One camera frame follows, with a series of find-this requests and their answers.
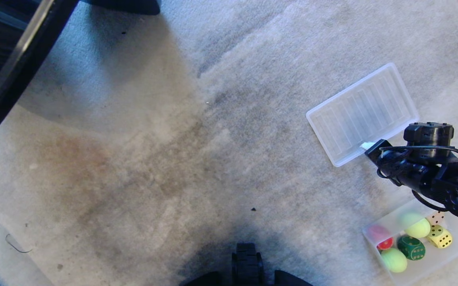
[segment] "plastic lid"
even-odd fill
[[[307,112],[307,120],[336,167],[363,154],[362,143],[389,139],[418,119],[393,63]]]

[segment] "wire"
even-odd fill
[[[441,150],[449,150],[451,152],[458,153],[458,149],[448,146],[401,146],[401,147],[381,147],[379,150],[381,151],[401,151],[401,150],[424,150],[424,149],[441,149]]]
[[[381,172],[381,167],[383,166],[387,166],[387,165],[391,165],[393,163],[396,163],[396,162],[399,162],[399,161],[402,161],[404,159],[406,159],[407,157],[409,157],[409,155],[413,152],[413,150],[404,150],[404,152],[402,152],[402,154],[396,156],[396,157],[393,157],[393,158],[390,158],[390,159],[385,159],[385,157],[379,157],[378,159],[378,164],[380,167],[378,167],[378,170],[376,171],[376,173],[378,174],[378,176],[380,178],[383,178],[383,179],[391,179],[393,177],[396,177],[398,176],[399,174],[403,173],[405,170],[403,168],[395,168],[388,176],[385,176],[383,174],[383,172]]]
[[[416,197],[416,199],[418,199],[421,203],[428,206],[429,208],[433,210],[437,210],[438,212],[447,212],[448,211],[448,209],[446,208],[441,208],[436,205],[433,205],[432,203],[429,203],[428,201],[423,199],[423,197],[421,197],[421,195],[418,192],[415,192],[414,190],[411,190],[411,192],[413,192],[413,195]]]
[[[21,250],[18,250],[13,244],[11,244],[10,241],[8,241],[8,237],[9,237],[9,236],[10,236],[10,234],[7,234],[7,235],[6,235],[5,241],[6,241],[8,244],[10,244],[15,250],[17,250],[17,251],[20,252],[20,253],[29,253],[29,252],[31,252],[32,249],[31,249],[30,251],[21,251]]]

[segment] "black furniture leg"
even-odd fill
[[[160,0],[82,0],[83,2],[101,6],[111,10],[118,10],[136,14],[160,14]]]

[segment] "robotic arm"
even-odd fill
[[[413,123],[404,130],[407,146],[393,147],[381,139],[365,155],[378,167],[379,177],[411,188],[416,199],[434,210],[458,216],[458,149],[450,146],[452,138],[447,123]]]

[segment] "transparent plastic box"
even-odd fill
[[[420,241],[425,245],[424,258],[417,261],[408,260],[408,267],[401,273],[390,272],[384,265],[377,245],[389,237],[393,237],[393,247],[397,248],[396,241],[404,234],[403,230],[420,221],[419,219],[418,221],[410,221],[410,224],[404,224],[402,218],[407,214],[418,214],[420,217],[427,217],[434,212],[435,210],[424,206],[415,199],[363,229],[363,235],[365,235],[365,238],[369,242],[371,251],[378,257],[382,267],[389,273],[395,285],[408,286],[414,284],[416,281],[428,276],[438,268],[458,257],[458,217],[451,213],[444,213],[444,221],[439,223],[439,225],[450,231],[453,236],[453,242],[449,247],[436,248],[431,245],[426,238],[420,238]],[[389,235],[376,234],[375,232],[371,233],[371,229],[376,226],[386,228],[389,231]]]
[[[363,142],[389,139],[418,119],[393,63],[307,112],[307,120],[336,167],[363,154]]]

